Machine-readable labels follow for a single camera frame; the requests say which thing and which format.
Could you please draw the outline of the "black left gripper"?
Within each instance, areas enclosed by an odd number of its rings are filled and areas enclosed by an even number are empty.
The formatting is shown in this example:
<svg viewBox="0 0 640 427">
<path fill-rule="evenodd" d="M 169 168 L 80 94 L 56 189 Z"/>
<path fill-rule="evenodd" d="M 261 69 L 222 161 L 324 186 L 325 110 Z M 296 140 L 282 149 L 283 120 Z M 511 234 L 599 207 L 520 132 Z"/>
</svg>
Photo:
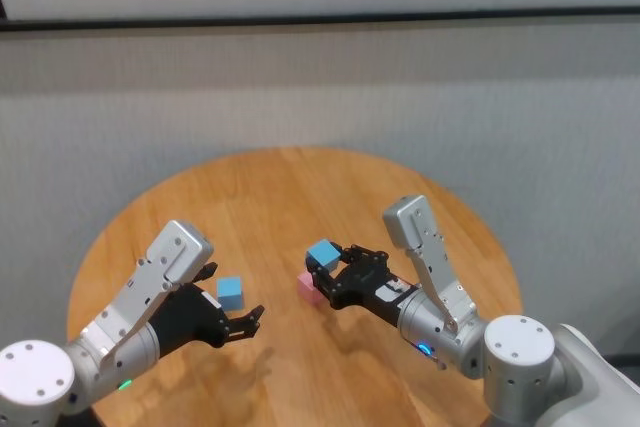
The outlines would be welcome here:
<svg viewBox="0 0 640 427">
<path fill-rule="evenodd" d="M 218 268 L 216 262 L 205 264 L 194 276 L 197 283 L 211 278 Z M 189 283 L 171 292 L 149 319 L 163 358 L 184 345 L 199 341 L 213 348 L 225 343 L 253 338 L 260 328 L 264 306 L 258 305 L 247 314 L 227 318 L 206 296 L 205 291 Z"/>
</svg>

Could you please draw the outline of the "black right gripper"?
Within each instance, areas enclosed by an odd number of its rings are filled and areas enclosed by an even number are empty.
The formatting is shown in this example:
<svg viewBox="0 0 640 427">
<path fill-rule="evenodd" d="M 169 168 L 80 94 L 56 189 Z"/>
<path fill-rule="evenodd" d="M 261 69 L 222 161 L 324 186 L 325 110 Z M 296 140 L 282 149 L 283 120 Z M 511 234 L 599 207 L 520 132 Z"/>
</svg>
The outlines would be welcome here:
<svg viewBox="0 0 640 427">
<path fill-rule="evenodd" d="M 344 267 L 333 277 L 337 262 L 322 263 L 307 255 L 305 267 L 315 296 L 321 296 L 334 310 L 362 307 L 396 327 L 401 303 L 417 291 L 417 286 L 393 274 L 387 266 L 388 253 L 352 244 L 341 247 Z"/>
</svg>

